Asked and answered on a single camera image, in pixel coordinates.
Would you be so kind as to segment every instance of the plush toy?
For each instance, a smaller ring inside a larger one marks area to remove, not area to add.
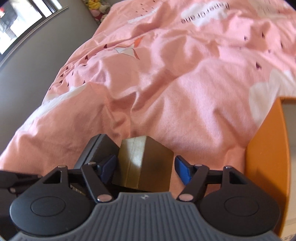
[[[103,21],[111,7],[110,3],[104,0],[84,0],[84,2],[98,24]]]
[[[87,6],[90,10],[96,10],[101,7],[101,2],[99,0],[89,0]]]
[[[104,14],[102,17],[101,17],[101,22],[103,22],[103,20],[105,19],[105,17],[107,17],[108,14]]]

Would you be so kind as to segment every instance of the white cloud pattern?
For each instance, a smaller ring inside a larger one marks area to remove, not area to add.
[[[57,96],[53,99],[46,99],[44,98],[42,105],[37,108],[25,121],[25,123],[19,128],[20,131],[28,131],[30,126],[32,125],[33,121],[36,118],[40,118],[47,113],[49,113],[51,110],[53,110],[56,106],[58,106],[62,101],[67,100],[69,98],[72,98],[79,93],[81,93],[86,88],[86,85],[82,85],[79,87],[71,87],[70,90],[60,96]]]
[[[181,13],[182,23],[192,22],[195,26],[200,27],[209,23],[211,19],[227,18],[229,9],[227,2],[195,3]]]
[[[249,106],[252,117],[260,126],[279,96],[296,96],[296,77],[290,70],[273,69],[268,82],[259,82],[249,90]]]

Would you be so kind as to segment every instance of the gray wall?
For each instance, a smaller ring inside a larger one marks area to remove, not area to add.
[[[0,153],[40,106],[59,69],[98,27],[81,0],[59,2],[69,8],[35,31],[0,67]]]

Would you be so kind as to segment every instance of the window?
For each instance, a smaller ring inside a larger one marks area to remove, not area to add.
[[[0,61],[28,32],[61,8],[58,0],[9,0],[0,7]]]

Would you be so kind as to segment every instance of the black round knob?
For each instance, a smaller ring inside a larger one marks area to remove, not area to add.
[[[14,224],[34,236],[56,236],[83,224],[94,205],[73,191],[67,178],[67,168],[54,169],[15,199],[10,206]]]
[[[31,210],[41,217],[52,217],[61,213],[65,209],[65,202],[58,197],[41,197],[33,201]]]
[[[232,197],[224,203],[225,209],[239,217],[254,215],[259,210],[258,203],[249,197]]]

